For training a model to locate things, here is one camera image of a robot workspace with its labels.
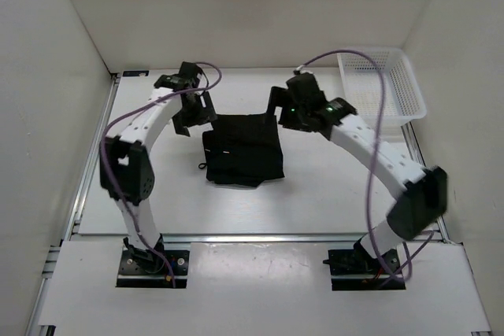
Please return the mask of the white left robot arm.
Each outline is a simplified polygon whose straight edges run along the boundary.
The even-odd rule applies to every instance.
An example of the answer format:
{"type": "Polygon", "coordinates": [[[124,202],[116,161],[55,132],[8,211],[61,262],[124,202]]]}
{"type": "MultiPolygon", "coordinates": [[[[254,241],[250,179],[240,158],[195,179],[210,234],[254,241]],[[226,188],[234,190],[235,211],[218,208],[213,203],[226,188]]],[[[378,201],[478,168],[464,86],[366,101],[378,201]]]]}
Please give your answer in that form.
{"type": "Polygon", "coordinates": [[[161,132],[172,124],[175,133],[214,121],[217,116],[209,96],[213,86],[200,86],[206,74],[198,65],[189,72],[160,76],[147,103],[112,121],[100,142],[100,184],[122,213],[128,236],[124,246],[148,273],[165,264],[163,241],[149,197],[154,189],[150,151],[161,132]]]}

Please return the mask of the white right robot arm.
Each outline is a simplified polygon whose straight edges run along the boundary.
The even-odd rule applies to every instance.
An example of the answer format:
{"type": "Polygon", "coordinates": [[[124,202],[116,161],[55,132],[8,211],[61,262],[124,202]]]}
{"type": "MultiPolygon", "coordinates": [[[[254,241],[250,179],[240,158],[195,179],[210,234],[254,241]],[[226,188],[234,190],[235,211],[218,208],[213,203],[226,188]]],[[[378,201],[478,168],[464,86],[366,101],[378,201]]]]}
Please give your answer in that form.
{"type": "Polygon", "coordinates": [[[427,168],[381,141],[344,99],[328,101],[322,90],[315,89],[302,100],[292,90],[273,87],[267,121],[274,118],[276,109],[281,110],[280,125],[320,133],[362,163],[369,178],[381,181],[394,198],[385,219],[370,225],[368,233],[355,243],[358,270],[375,271],[386,252],[415,239],[447,211],[447,173],[440,167],[427,168]]]}

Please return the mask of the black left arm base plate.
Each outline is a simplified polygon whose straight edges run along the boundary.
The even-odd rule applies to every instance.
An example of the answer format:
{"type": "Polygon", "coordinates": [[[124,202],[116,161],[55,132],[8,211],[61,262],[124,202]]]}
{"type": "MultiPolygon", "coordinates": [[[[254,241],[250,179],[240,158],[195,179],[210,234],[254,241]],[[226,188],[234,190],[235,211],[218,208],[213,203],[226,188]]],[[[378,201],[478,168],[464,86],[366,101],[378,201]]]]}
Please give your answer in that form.
{"type": "Polygon", "coordinates": [[[185,289],[187,287],[190,251],[165,249],[161,240],[154,247],[165,255],[161,259],[149,250],[137,249],[128,238],[123,239],[123,250],[117,270],[118,288],[185,289]]]}

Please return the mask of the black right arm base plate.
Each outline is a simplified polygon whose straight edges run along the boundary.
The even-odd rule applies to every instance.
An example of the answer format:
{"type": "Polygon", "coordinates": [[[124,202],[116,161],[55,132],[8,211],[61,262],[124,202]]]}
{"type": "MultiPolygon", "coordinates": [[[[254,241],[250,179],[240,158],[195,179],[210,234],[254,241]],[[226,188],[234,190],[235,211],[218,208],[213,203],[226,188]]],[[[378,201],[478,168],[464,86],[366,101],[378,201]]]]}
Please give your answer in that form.
{"type": "Polygon", "coordinates": [[[323,264],[329,266],[332,291],[404,290],[398,251],[390,249],[382,258],[401,282],[390,279],[377,260],[369,263],[354,249],[330,249],[323,264]]]}

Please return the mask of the black shorts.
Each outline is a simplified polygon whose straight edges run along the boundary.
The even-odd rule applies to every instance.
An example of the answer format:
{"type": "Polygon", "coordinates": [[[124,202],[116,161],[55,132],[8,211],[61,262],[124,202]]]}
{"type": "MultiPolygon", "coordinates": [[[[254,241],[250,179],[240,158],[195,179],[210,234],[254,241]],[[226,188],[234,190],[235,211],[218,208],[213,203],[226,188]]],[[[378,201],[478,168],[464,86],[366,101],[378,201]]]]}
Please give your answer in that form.
{"type": "Polygon", "coordinates": [[[284,177],[276,118],[219,115],[202,133],[206,179],[217,185],[256,188],[284,177]]]}

